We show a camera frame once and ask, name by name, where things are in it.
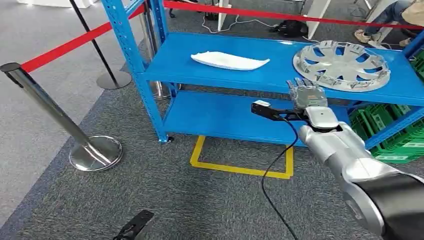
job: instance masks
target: red barrier rope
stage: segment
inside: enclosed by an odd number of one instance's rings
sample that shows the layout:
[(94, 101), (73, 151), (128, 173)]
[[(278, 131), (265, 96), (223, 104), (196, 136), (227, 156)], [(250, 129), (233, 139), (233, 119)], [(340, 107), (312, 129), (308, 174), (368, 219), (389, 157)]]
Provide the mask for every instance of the red barrier rope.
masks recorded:
[(169, 1), (169, 0), (164, 0), (163, 5), (166, 8), (170, 8), (170, 9), (181, 9), (181, 10), (205, 12), (205, 13), (223, 13), (223, 14), (260, 17), (260, 18), (269, 18), (269, 19), (298, 20), (298, 21), (311, 21), (311, 22), (321, 22), (321, 23), (329, 23), (329, 24), (345, 24), (345, 25), (388, 27), (388, 28), (402, 28), (402, 29), (424, 29), (424, 27), (416, 26), (416, 25), (381, 24), (381, 23), (373, 23), (373, 22), (338, 20), (338, 19), (331, 19), (331, 18), (317, 18), (317, 17), (277, 13), (277, 12), (267, 12), (267, 11), (258, 11), (258, 10), (249, 10), (249, 9), (240, 9), (240, 8), (226, 8), (226, 7), (219, 7), (219, 6), (209, 6), (209, 5), (203, 5), (203, 4), (193, 4), (193, 3), (177, 2), (177, 1)]
[[(128, 18), (132, 19), (135, 16), (144, 13), (145, 8), (144, 5), (139, 6)], [(22, 68), (27, 71), (28, 73), (34, 71), (35, 69), (38, 69), (39, 67), (42, 67), (51, 61), (69, 53), (70, 51), (79, 48), (80, 46), (90, 42), (91, 40), (103, 35), (104, 33), (108, 32), (112, 29), (111, 23), (106, 22), (93, 30), (82, 34), (79, 37), (76, 37), (60, 46), (57, 46), (53, 48), (52, 50), (45, 52), (25, 63), (23, 63), (21, 66)]]

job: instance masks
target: jeans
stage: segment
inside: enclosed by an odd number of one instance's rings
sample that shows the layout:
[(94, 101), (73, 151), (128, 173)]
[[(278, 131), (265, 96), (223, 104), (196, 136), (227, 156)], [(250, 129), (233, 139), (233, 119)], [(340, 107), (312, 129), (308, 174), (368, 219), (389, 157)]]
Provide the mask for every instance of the jeans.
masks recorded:
[[(372, 22), (376, 24), (389, 24), (393, 21), (396, 21), (402, 25), (408, 25), (409, 23), (404, 20), (402, 13), (405, 11), (405, 9), (411, 6), (411, 4), (412, 2), (405, 0), (395, 1), (386, 7), (385, 10)], [(365, 28), (364, 31), (366, 35), (373, 35), (376, 34), (380, 28), (380, 26), (369, 26)]]

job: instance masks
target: black cable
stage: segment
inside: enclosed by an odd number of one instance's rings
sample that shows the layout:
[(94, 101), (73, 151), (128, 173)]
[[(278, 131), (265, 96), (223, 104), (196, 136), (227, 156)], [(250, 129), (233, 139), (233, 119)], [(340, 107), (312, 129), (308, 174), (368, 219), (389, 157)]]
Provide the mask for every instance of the black cable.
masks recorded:
[(260, 185), (262, 187), (262, 192), (263, 195), (265, 195), (266, 199), (268, 200), (269, 204), (271, 205), (271, 207), (274, 209), (274, 211), (277, 213), (277, 215), (279, 216), (279, 218), (281, 219), (281, 221), (284, 223), (284, 225), (287, 227), (287, 229), (290, 231), (291, 235), (293, 236), (294, 240), (299, 240), (299, 238), (296, 236), (295, 231), (292, 229), (292, 227), (286, 222), (286, 220), (284, 219), (283, 215), (277, 210), (276, 206), (274, 205), (273, 201), (271, 201), (270, 197), (267, 194), (267, 191), (265, 191), (265, 187), (264, 187), (264, 180), (265, 180), (265, 176), (267, 175), (267, 173), (270, 171), (271, 167), (278, 161), (278, 159), (281, 158), (281, 156), (287, 152), (287, 150), (289, 150), (291, 147), (293, 147), (295, 145), (295, 143), (298, 141), (299, 139), (299, 135), (298, 135), (298, 131), (296, 131), (295, 127), (293, 126), (293, 124), (287, 120), (284, 120), (293, 130), (294, 134), (296, 135), (295, 140), (288, 146), (286, 147), (277, 157), (276, 159), (271, 163), (271, 165), (269, 165), (269, 167), (266, 169), (265, 174), (262, 176), (262, 179), (260, 181)]

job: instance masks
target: stanchion base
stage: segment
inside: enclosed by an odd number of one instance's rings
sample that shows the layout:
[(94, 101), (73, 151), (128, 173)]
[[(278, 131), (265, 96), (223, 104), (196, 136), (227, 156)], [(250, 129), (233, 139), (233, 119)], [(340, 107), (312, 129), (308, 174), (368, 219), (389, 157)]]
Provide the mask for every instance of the stanchion base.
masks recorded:
[[(168, 87), (158, 81), (150, 81), (150, 90), (153, 93), (153, 98), (156, 100), (164, 100), (164, 99), (170, 99), (171, 93)], [(177, 84), (178, 90), (181, 90), (182, 85)]]
[(113, 167), (122, 156), (122, 145), (115, 138), (110, 136), (92, 136), (90, 137), (92, 145), (108, 160), (104, 165), (95, 159), (96, 156), (88, 153), (84, 147), (79, 144), (73, 146), (69, 153), (69, 161), (76, 169), (84, 172), (99, 172)]
[(101, 87), (102, 89), (120, 89), (127, 86), (129, 83), (131, 83), (131, 80), (133, 80), (131, 75), (124, 71), (113, 71), (113, 75), (115, 76), (117, 84), (114, 83), (109, 73), (106, 72), (98, 77), (96, 81), (97, 86)]

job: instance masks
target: black stanchion post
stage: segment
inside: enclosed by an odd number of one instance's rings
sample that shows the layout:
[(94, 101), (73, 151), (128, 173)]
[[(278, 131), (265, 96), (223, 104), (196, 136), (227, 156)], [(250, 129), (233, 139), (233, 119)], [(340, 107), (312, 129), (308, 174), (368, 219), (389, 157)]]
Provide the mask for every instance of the black stanchion post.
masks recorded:
[[(81, 24), (84, 27), (85, 31), (90, 32), (90, 28), (87, 25), (87, 22), (81, 14), (81, 11), (75, 1), (69, 0), (69, 2), (72, 5), (72, 8), (75, 10), (75, 13), (78, 16), (79, 21), (81, 21)], [(91, 40), (91, 42), (93, 43), (95, 50), (97, 51), (101, 61), (104, 64), (104, 67), (107, 70), (107, 74), (103, 74), (97, 79), (97, 85), (102, 89), (120, 89), (122, 87), (127, 86), (132, 80), (131, 75), (124, 71), (116, 71), (115, 73), (113, 73), (96, 40), (93, 39)]]

